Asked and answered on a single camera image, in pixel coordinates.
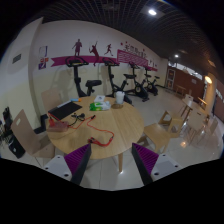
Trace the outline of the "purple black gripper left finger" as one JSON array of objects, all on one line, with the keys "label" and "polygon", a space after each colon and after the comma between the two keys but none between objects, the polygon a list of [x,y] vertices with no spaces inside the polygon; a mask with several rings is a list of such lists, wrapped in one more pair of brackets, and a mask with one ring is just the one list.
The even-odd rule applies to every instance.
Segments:
[{"label": "purple black gripper left finger", "polygon": [[66,156],[56,155],[44,166],[44,170],[79,185],[91,153],[91,145],[86,144]]}]

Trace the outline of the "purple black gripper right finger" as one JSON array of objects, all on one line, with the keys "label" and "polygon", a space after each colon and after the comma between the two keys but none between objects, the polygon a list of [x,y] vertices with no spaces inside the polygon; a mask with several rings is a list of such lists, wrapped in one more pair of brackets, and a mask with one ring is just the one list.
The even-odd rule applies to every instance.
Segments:
[{"label": "purple black gripper right finger", "polygon": [[132,144],[131,152],[144,185],[182,169],[182,166],[166,153],[158,155],[137,143]]}]

